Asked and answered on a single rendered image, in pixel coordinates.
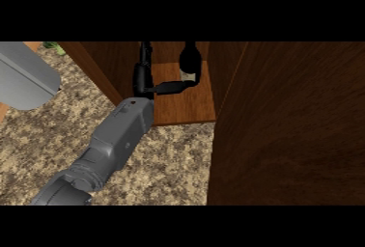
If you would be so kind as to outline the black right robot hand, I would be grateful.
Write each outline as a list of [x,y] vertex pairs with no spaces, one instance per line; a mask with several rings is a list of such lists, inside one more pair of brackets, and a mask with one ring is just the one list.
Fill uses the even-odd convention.
[[140,46],[140,61],[135,65],[133,73],[133,91],[136,97],[154,99],[154,96],[174,95],[191,88],[182,81],[167,81],[154,85],[151,73],[151,42],[143,41]]

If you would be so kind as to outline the dark brown cabinet door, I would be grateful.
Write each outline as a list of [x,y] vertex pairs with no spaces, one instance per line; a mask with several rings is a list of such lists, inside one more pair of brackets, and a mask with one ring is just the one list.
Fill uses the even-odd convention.
[[251,42],[223,101],[211,205],[365,206],[365,42]]

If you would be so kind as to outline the black wine bottle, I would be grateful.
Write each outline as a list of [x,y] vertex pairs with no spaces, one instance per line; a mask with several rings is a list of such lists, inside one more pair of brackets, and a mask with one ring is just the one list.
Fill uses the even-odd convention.
[[200,83],[203,57],[195,42],[188,41],[180,54],[180,79],[189,87]]

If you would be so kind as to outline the brown wooden cabinet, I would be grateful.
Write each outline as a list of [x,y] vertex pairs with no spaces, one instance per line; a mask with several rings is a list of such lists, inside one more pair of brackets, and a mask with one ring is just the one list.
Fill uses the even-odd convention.
[[[157,125],[205,123],[217,119],[245,46],[244,41],[201,41],[197,44],[203,56],[201,81],[182,93],[155,98]],[[133,95],[133,70],[140,60],[140,44],[136,41],[64,41],[61,47],[109,101],[120,103]],[[151,47],[154,82],[177,81],[185,43],[155,41]]]

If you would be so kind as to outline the green vegetable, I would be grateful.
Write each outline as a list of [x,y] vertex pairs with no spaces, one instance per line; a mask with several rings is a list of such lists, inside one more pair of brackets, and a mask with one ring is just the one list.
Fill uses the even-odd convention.
[[65,51],[61,47],[61,45],[55,41],[43,41],[44,48],[55,49],[58,51],[58,54],[62,56],[65,55]]

